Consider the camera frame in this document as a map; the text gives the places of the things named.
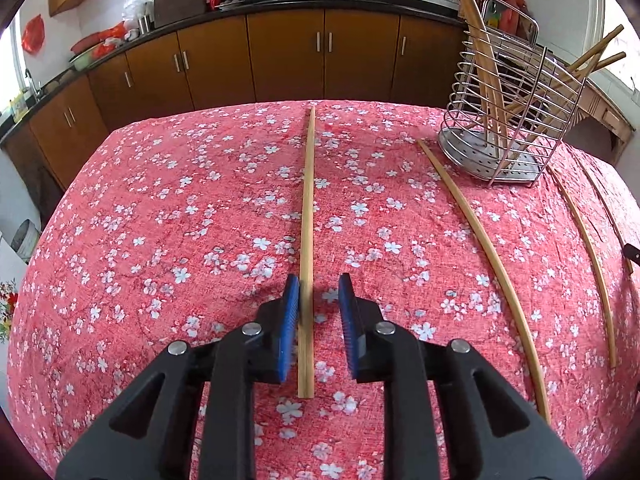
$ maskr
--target table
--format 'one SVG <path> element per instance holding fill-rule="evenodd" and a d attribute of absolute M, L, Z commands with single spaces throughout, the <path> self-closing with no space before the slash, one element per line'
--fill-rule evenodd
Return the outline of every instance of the table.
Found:
<path fill-rule="evenodd" d="M 466 338 L 524 396 L 532 387 L 508 306 L 462 213 L 415 139 L 436 145 L 442 111 L 361 102 L 279 102 L 134 123 L 92 156 L 30 263 L 10 340 L 15 430 L 49 472 L 170 341 L 203 344 L 253 319 L 298 270 L 306 114 L 317 105 L 316 397 L 259 385 L 261 479 L 381 478 L 382 388 L 348 377 L 337 283 L 420 339 Z M 590 260 L 548 174 L 532 188 L 453 178 L 502 257 L 546 373 L 552 426 L 586 471 L 635 406 L 638 276 L 626 240 L 640 210 L 616 171 L 561 146 L 552 164 L 587 218 L 609 287 L 620 364 L 610 372 Z M 440 450 L 444 439 L 438 422 Z"/>

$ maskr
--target chopstick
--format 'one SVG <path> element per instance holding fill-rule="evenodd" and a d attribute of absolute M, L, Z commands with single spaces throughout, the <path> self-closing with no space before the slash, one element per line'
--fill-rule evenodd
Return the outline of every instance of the chopstick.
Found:
<path fill-rule="evenodd" d="M 600 302 L 602 303 L 602 317 L 604 318 L 605 330 L 607 332 L 607 343 L 609 346 L 609 367 L 615 368 L 618 361 L 618 353 L 616 351 L 616 333 L 613 327 L 613 314 L 611 313 L 609 293 L 607 291 L 607 283 L 604 281 L 602 267 L 600 266 L 593 243 L 591 243 L 591 239 L 589 238 L 589 234 L 587 233 L 587 229 L 582 221 L 582 217 L 580 216 L 580 212 L 578 211 L 574 200 L 571 198 L 571 195 L 569 195 L 569 192 L 562 184 L 562 181 L 554 169 L 551 166 L 547 166 L 546 169 L 556 182 L 556 186 L 558 186 L 560 194 L 564 197 L 565 202 L 569 206 L 569 210 L 574 217 L 575 224 L 578 226 L 578 231 L 580 231 L 582 241 L 584 241 L 584 245 L 587 247 L 587 252 L 591 259 L 591 267 L 593 267 L 593 275 L 596 279 L 596 284 L 598 285 L 598 291 L 600 293 Z"/>
<path fill-rule="evenodd" d="M 311 107 L 306 132 L 305 180 L 300 241 L 300 314 L 298 325 L 298 396 L 314 397 L 314 152 L 316 107 Z"/>
<path fill-rule="evenodd" d="M 429 160 L 440 175 L 443 183 L 445 184 L 445 186 L 447 186 L 450 193 L 453 195 L 454 200 L 462 210 L 466 221 L 473 229 L 476 238 L 478 238 L 478 241 L 482 245 L 487 258 L 489 259 L 489 263 L 491 263 L 491 266 L 494 269 L 494 273 L 496 275 L 496 278 L 498 278 L 502 293 L 504 294 L 507 303 L 509 303 L 511 315 L 513 316 L 513 320 L 515 321 L 516 327 L 518 329 L 518 334 L 520 335 L 520 342 L 522 343 L 522 347 L 524 349 L 524 353 L 527 359 L 527 365 L 529 365 L 531 381 L 533 383 L 533 389 L 536 397 L 536 404 L 538 406 L 538 413 L 546 420 L 548 424 L 550 424 L 551 414 L 549 412 L 549 402 L 546 396 L 545 378 L 542 373 L 542 367 L 540 366 L 540 359 L 538 358 L 538 352 L 536 351 L 536 346 L 533 342 L 533 337 L 531 336 L 531 330 L 529 329 L 527 318 L 524 315 L 520 300 L 518 298 L 518 295 L 516 294 L 515 288 L 513 287 L 513 283 L 511 283 L 511 280 L 509 279 L 507 270 L 504 268 L 504 265 L 500 260 L 500 256 L 498 256 L 498 253 L 495 250 L 495 246 L 491 242 L 489 235 L 484 230 L 484 227 L 479 221 L 478 216 L 476 216 L 476 213 L 473 211 L 473 209 L 471 209 L 469 202 L 460 191 L 460 188 L 456 186 L 455 182 L 453 182 L 453 180 L 447 173 L 447 170 L 444 169 L 440 161 L 436 158 L 435 155 L 433 155 L 433 152 L 429 148 L 427 148 L 427 145 L 424 143 L 424 141 L 419 139 L 418 145 L 421 147 L 427 157 L 429 157 Z"/>

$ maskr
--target wire utensil holder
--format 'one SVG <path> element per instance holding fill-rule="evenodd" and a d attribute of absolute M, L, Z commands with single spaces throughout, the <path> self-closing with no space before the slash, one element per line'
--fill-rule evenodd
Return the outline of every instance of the wire utensil holder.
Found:
<path fill-rule="evenodd" d="M 515 7 L 500 3 L 532 21 Z M 483 40 L 470 26 L 438 142 L 453 163 L 489 186 L 494 182 L 532 185 L 569 129 L 586 78 L 568 72 L 546 47 L 495 28 L 487 27 L 486 32 L 498 73 L 486 70 L 484 54 L 476 49 Z M 502 92 L 504 113 L 488 113 L 490 107 L 496 108 L 488 97 L 492 94 L 488 74 L 500 80 L 500 88 L 490 89 Z"/>

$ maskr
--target wooden stick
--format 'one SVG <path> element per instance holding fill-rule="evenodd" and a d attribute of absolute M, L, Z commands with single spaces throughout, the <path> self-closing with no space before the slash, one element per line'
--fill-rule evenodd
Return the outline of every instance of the wooden stick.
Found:
<path fill-rule="evenodd" d="M 491 39 L 486 31 L 476 0 L 460 0 L 460 5 L 464 10 L 466 21 L 470 25 L 469 33 L 476 51 L 474 59 L 478 66 L 478 79 L 481 84 L 486 85 L 486 95 L 490 101 L 489 112 L 492 118 L 495 116 L 497 129 L 500 132 L 498 143 L 502 145 L 501 137 L 508 138 L 508 126 L 504 111 L 504 96 L 502 95 L 502 86 Z"/>
<path fill-rule="evenodd" d="M 617 54 L 614 54 L 613 56 L 609 56 L 607 57 L 607 59 L 603 59 L 601 62 L 599 62 L 593 71 L 597 72 L 598 70 L 606 68 L 607 66 L 609 66 L 612 63 L 615 63 L 616 61 L 625 59 L 625 57 L 626 57 L 626 52 L 619 52 Z"/>
<path fill-rule="evenodd" d="M 621 24 L 614 28 L 609 34 L 607 34 L 604 38 L 602 38 L 598 43 L 593 45 L 587 52 L 582 54 L 578 59 L 576 59 L 571 65 L 569 65 L 566 70 L 567 72 L 574 72 L 576 69 L 580 68 L 584 65 L 591 57 L 595 56 L 597 53 L 604 51 L 607 45 L 615 38 L 620 32 L 625 30 L 625 27 Z"/>
<path fill-rule="evenodd" d="M 612 30 L 609 34 L 607 34 L 604 38 L 602 38 L 598 43 L 596 43 L 594 46 L 592 46 L 587 52 L 585 52 L 584 54 L 582 54 L 575 62 L 571 63 L 571 65 L 569 65 L 566 70 L 567 72 L 573 74 L 575 73 L 578 68 L 580 68 L 581 65 L 583 65 L 586 61 L 588 61 L 591 57 L 595 56 L 596 54 L 600 54 L 602 55 L 602 53 L 604 52 L 604 50 L 606 49 L 606 47 L 609 45 L 609 43 L 620 33 L 622 32 L 622 30 L 624 30 L 625 27 L 623 27 L 622 25 L 617 26 L 614 30 Z M 608 65 L 610 65 L 611 63 L 618 61 L 619 59 L 613 59 L 616 56 L 620 56 L 620 54 L 615 54 L 614 56 L 611 56 L 607 59 L 604 59 L 603 61 L 601 61 L 600 63 L 598 63 L 598 65 L 605 63 L 603 66 L 598 67 L 596 65 L 596 68 L 593 70 L 593 72 L 595 72 L 596 70 L 599 70 L 600 68 L 604 68 Z M 570 79 L 568 76 L 563 75 L 560 77 L 560 80 L 564 83 L 567 83 Z M 562 86 L 562 83 L 555 81 L 551 84 L 551 88 L 553 90 L 558 90 L 558 88 L 560 88 Z M 521 113 L 521 111 L 524 110 L 526 105 L 524 105 L 522 102 L 520 101 L 514 101 L 513 103 L 511 103 L 509 106 L 507 106 L 506 111 L 508 113 L 508 119 L 511 119 L 511 117 L 513 115 L 519 114 Z"/>
<path fill-rule="evenodd" d="M 524 353 L 526 355 L 527 364 L 529 365 L 529 371 L 531 374 L 531 381 L 533 382 L 533 389 L 536 396 L 538 413 L 547 421 L 548 424 L 550 424 L 551 416 L 549 412 L 549 402 L 546 398 L 545 378 L 542 374 L 542 367 L 540 366 L 540 360 L 538 359 L 538 352 L 536 351 L 536 346 L 533 343 L 533 338 L 531 336 L 531 331 L 529 330 L 527 318 L 522 311 L 520 300 L 518 299 L 518 295 L 513 288 L 511 280 L 509 279 L 509 275 L 507 274 L 507 271 L 504 268 L 504 265 L 502 264 L 500 256 L 498 256 L 493 243 L 484 230 L 482 223 L 479 221 L 476 213 L 471 209 L 469 202 L 467 202 L 464 195 L 462 195 L 460 188 L 456 186 L 447 171 L 440 164 L 440 161 L 436 158 L 435 155 L 433 155 L 431 150 L 427 148 L 427 145 L 424 143 L 424 141 L 418 140 L 418 144 L 420 145 L 424 153 L 429 157 L 429 160 L 440 175 L 444 184 L 447 186 L 447 188 L 449 188 L 449 191 L 462 210 L 462 213 L 465 215 L 466 221 L 469 223 L 469 225 L 471 225 L 471 228 L 478 238 L 478 241 L 482 245 L 487 258 L 489 259 L 489 263 L 491 263 L 491 266 L 494 269 L 495 275 L 498 278 L 498 282 L 500 283 L 500 287 L 502 288 L 502 293 L 509 303 L 511 315 L 513 316 L 513 320 L 516 323 L 518 334 L 520 335 L 520 341 L 522 343 L 522 347 L 524 348 Z"/>
<path fill-rule="evenodd" d="M 565 187 L 562 185 L 558 174 L 554 171 L 551 166 L 546 167 L 547 171 L 553 177 L 553 180 L 556 181 L 556 186 L 560 190 L 560 193 L 564 197 L 569 209 L 571 210 L 572 216 L 574 217 L 574 221 L 578 226 L 578 231 L 580 231 L 580 236 L 584 241 L 584 245 L 587 247 L 587 252 L 589 253 L 589 257 L 591 259 L 591 267 L 593 267 L 593 274 L 596 278 L 596 283 L 598 285 L 598 291 L 600 293 L 600 302 L 602 303 L 602 316 L 604 318 L 605 330 L 607 332 L 607 342 L 609 345 L 609 367 L 615 368 L 616 363 L 618 362 L 618 353 L 616 351 L 616 333 L 613 328 L 613 314 L 611 313 L 611 305 L 609 304 L 609 293 L 607 292 L 607 284 L 604 281 L 604 275 L 602 273 L 602 267 L 596 257 L 596 251 L 591 243 L 591 239 L 589 238 L 589 234 L 587 233 L 587 229 L 582 221 L 580 216 L 580 212 L 576 207 L 574 200 L 571 198 Z"/>
<path fill-rule="evenodd" d="M 298 396 L 314 397 L 314 152 L 316 107 L 311 107 L 306 132 L 305 181 L 300 241 L 300 314 L 298 325 Z"/>
<path fill-rule="evenodd" d="M 602 202 L 602 206 L 604 207 L 604 211 L 607 214 L 607 217 L 609 218 L 609 222 L 613 227 L 613 231 L 615 232 L 616 237 L 618 238 L 618 241 L 620 242 L 620 247 L 621 248 L 624 247 L 625 246 L 625 240 L 622 237 L 622 233 L 620 232 L 620 228 L 618 227 L 618 224 L 616 223 L 616 219 L 613 216 L 613 213 L 612 213 L 609 205 L 607 204 L 607 201 L 604 200 L 604 196 L 603 196 L 602 192 L 600 191 L 600 188 L 596 184 L 595 179 L 591 176 L 591 173 L 589 173 L 587 168 L 585 168 L 585 166 L 582 163 L 582 161 L 580 160 L 580 158 L 578 158 L 578 156 L 575 155 L 573 150 L 572 150 L 571 154 L 572 154 L 572 157 L 574 158 L 574 160 L 576 161 L 576 163 L 578 164 L 578 166 L 580 166 L 582 172 L 584 173 L 584 176 L 587 177 L 587 180 L 591 183 L 591 187 L 593 187 L 593 190 L 595 191 L 596 195 L 600 199 L 600 202 Z M 631 262 L 631 260 L 627 260 L 626 258 L 623 258 L 623 260 L 626 263 L 626 268 L 628 269 L 629 274 L 633 274 L 634 273 L 634 264 Z"/>

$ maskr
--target kitchen counter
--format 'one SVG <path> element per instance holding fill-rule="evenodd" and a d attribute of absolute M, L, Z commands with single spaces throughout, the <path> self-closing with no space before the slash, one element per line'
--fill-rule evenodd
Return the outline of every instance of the kitchen counter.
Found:
<path fill-rule="evenodd" d="M 448 23 L 450 25 L 458 25 L 461 28 L 466 27 L 466 23 L 459 19 L 458 12 L 455 9 L 424 0 L 223 0 L 222 3 L 228 5 L 224 6 L 221 10 L 212 10 L 205 14 L 187 18 L 165 27 L 152 30 L 150 33 L 145 34 L 134 41 L 125 43 L 114 52 L 100 58 L 98 61 L 89 65 L 86 69 L 80 72 L 75 72 L 73 70 L 63 72 L 53 80 L 59 80 L 60 78 L 64 78 L 65 80 L 44 98 L 36 102 L 36 104 L 29 109 L 27 114 L 17 124 L 12 125 L 12 118 L 9 118 L 8 120 L 8 128 L 6 127 L 7 123 L 0 124 L 0 146 L 2 146 L 14 133 L 18 132 L 22 125 L 29 121 L 30 118 L 40 110 L 40 108 L 65 89 L 69 83 L 75 81 L 75 79 L 80 75 L 90 72 L 97 66 L 100 66 L 102 63 L 107 62 L 115 56 L 119 56 L 130 48 L 139 46 L 147 41 L 155 40 L 165 34 L 176 32 L 182 28 L 192 27 L 193 25 L 199 25 L 212 20 L 219 20 L 241 14 L 268 12 L 276 9 L 359 9 L 369 10 L 372 12 L 388 12 L 405 16 L 417 16 L 420 18 Z"/>

